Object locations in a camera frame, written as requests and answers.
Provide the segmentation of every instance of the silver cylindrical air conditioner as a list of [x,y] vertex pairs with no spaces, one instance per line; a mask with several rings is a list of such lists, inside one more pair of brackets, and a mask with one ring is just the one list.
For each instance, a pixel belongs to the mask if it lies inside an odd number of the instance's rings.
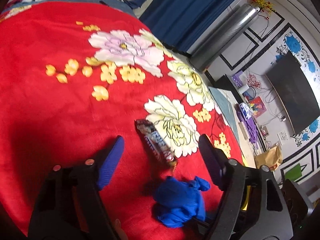
[[205,72],[210,64],[258,19],[259,11],[258,6],[242,5],[196,49],[188,59],[189,63],[196,70]]

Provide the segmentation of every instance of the black television screen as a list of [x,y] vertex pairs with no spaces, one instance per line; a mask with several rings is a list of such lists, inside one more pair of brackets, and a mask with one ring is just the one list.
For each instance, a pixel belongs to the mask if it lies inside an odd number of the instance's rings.
[[295,135],[320,116],[312,88],[290,51],[267,72],[267,77],[287,111]]

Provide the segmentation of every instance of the candy bar wrapper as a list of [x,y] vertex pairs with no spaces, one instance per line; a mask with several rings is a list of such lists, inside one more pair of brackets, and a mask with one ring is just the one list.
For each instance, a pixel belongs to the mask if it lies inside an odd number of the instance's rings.
[[145,119],[139,119],[134,121],[137,132],[143,137],[146,145],[150,151],[154,154],[156,159],[160,162],[165,162],[172,171],[177,166],[177,159],[171,152],[169,146],[165,143],[159,132],[153,125]]

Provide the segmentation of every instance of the silver rivet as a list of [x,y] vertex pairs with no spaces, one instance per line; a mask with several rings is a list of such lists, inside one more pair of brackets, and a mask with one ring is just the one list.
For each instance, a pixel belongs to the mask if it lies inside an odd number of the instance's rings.
[[229,159],[228,163],[231,164],[232,166],[236,166],[238,162],[235,159]]
[[52,169],[53,171],[59,171],[61,169],[61,165],[55,165]]
[[262,165],[260,169],[262,169],[263,171],[270,171],[269,167],[266,165]]
[[88,166],[92,165],[92,164],[94,164],[94,159],[87,159],[84,164],[88,165]]

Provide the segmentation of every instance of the red bedspread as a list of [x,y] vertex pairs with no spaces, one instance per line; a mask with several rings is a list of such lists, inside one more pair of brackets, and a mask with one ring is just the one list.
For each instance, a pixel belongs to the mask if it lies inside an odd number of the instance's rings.
[[134,120],[156,125],[179,158],[178,180],[210,182],[203,196],[213,210],[221,192],[199,135],[239,161],[241,150],[200,76],[138,19],[107,6],[47,2],[20,11],[0,20],[0,201],[16,225],[27,233],[55,164],[84,162],[121,135],[125,151],[100,193],[111,219],[121,220],[129,240],[195,238],[152,218],[154,181],[170,173],[143,150]]

